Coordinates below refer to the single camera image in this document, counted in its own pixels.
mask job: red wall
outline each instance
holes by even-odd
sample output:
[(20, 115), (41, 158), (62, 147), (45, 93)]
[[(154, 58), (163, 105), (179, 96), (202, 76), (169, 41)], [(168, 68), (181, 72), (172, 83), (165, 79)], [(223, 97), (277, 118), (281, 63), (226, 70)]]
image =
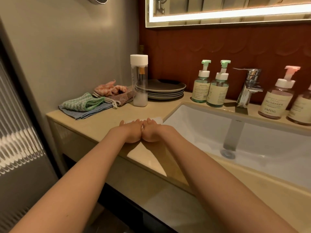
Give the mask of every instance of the red wall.
[(173, 79), (187, 85), (202, 69), (201, 61), (212, 60), (210, 79), (220, 71), (220, 60), (228, 66), (227, 98), (237, 99), (246, 78), (245, 71), (235, 68), (260, 68), (258, 82), (264, 92), (252, 95), (252, 103), (261, 103), (266, 91), (285, 75), (285, 66), (301, 66), (294, 76), (293, 90), (299, 94), (311, 84), (311, 25), (241, 26), (205, 29), (147, 29), (145, 1), (139, 0), (139, 42), (149, 55), (149, 78)]

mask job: green pump head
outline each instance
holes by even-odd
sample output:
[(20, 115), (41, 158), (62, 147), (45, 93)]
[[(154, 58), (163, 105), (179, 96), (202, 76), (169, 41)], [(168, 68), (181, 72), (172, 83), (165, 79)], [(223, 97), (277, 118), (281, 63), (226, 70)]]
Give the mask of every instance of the green pump head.
[(221, 67), (222, 68), (227, 68), (228, 64), (230, 64), (231, 61), (229, 61), (229, 60), (221, 60), (220, 63), (221, 63)]
[(207, 70), (208, 64), (211, 63), (211, 60), (202, 60), (202, 64), (203, 64), (203, 71)]

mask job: pink pump head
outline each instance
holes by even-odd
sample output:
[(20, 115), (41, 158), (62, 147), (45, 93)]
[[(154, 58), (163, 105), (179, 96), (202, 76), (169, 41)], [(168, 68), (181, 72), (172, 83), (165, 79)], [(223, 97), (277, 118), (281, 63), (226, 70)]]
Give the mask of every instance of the pink pump head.
[(284, 79), (286, 79), (287, 81), (290, 81), (293, 74), (297, 72), (298, 70), (300, 70), (300, 68), (301, 67), (299, 66), (290, 66), (290, 65), (286, 66), (285, 69), (287, 69), (287, 71), (286, 71)]

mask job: faucet handle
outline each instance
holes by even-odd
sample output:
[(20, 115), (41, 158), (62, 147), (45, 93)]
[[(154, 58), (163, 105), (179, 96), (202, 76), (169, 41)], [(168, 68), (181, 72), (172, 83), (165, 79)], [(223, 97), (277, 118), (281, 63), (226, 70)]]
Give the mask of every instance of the faucet handle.
[(249, 81), (257, 81), (259, 74), (261, 73), (261, 69), (238, 69), (234, 68), (235, 70), (247, 70), (247, 77), (246, 80)]

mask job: beige countertop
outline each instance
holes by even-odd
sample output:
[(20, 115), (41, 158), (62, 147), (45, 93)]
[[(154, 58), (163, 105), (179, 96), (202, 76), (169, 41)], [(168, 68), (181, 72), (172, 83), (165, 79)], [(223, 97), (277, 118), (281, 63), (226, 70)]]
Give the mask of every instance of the beige countertop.
[[(60, 110), (48, 113), (47, 117), (97, 143), (103, 139), (111, 128), (118, 126), (121, 120), (130, 121), (137, 118), (161, 117), (165, 121), (181, 104), (193, 103), (203, 106), (207, 110), (223, 110), (225, 113), (235, 113), (235, 107), (212, 108), (205, 103), (194, 103), (190, 99), (191, 95), (191, 93), (185, 92), (184, 96), (178, 100), (149, 101), (146, 107), (135, 107), (132, 104), (126, 104), (118, 109), (108, 109), (78, 121)], [(250, 104), (248, 106), (248, 115), (241, 114), (241, 116), (253, 117), (311, 132), (311, 127), (294, 124), (288, 121), (285, 116), (276, 121), (264, 118), (258, 114), (258, 109), (259, 105)], [(151, 144), (142, 141), (136, 144), (126, 144), (119, 155), (191, 192), (181, 170), (162, 143)], [(234, 174), (300, 232), (308, 232), (307, 229), (311, 230), (311, 192), (309, 190), (251, 168), (237, 165), (215, 155), (208, 155)]]

